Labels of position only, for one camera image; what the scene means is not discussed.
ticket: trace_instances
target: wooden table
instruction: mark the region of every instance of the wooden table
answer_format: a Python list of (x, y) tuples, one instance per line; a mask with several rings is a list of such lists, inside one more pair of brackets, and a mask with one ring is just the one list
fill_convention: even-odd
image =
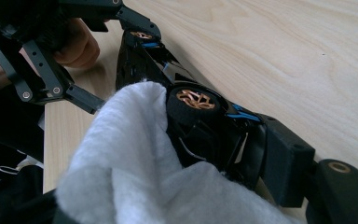
[[(358, 0), (125, 0), (156, 23), (197, 81), (270, 115), (317, 149), (358, 168)], [(94, 34), (101, 56), (69, 70), (106, 99), (115, 92), (122, 30)], [(67, 102), (46, 107), (45, 191), (54, 189), (94, 116)]]

